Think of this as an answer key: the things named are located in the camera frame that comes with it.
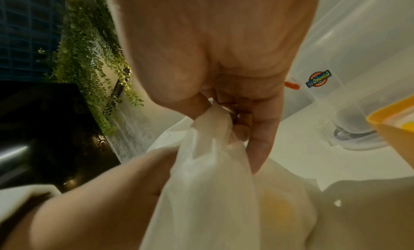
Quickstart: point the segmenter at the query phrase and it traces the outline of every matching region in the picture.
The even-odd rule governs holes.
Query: white plastic bag
[[[140,249],[305,249],[317,188],[273,161],[253,177],[220,106],[190,124],[182,120],[149,149],[181,142]]]

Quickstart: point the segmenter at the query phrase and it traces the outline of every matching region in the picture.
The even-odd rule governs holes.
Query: clear plastic container
[[[312,26],[290,75],[339,129],[371,132],[369,114],[414,94],[414,0],[340,1]]]

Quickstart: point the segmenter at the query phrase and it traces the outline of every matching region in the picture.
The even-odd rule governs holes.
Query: hanging plant
[[[111,119],[116,112],[115,104],[122,100],[103,72],[104,64],[118,76],[118,84],[132,106],[143,106],[143,100],[131,87],[132,72],[121,52],[106,1],[64,1],[65,6],[60,7],[62,38],[58,50],[47,58],[52,68],[49,79],[77,84],[102,132],[113,134]]]

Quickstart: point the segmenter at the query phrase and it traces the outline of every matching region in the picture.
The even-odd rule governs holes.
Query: white sleeve
[[[51,197],[61,193],[54,185],[28,185],[0,190],[0,224],[11,217],[31,197],[49,193]]]

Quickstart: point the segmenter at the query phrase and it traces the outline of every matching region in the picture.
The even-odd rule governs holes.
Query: label
[[[315,72],[310,76],[309,81],[306,82],[306,85],[308,88],[323,86],[326,82],[328,82],[328,77],[330,76],[332,76],[332,74],[329,70],[326,70],[325,72]]]

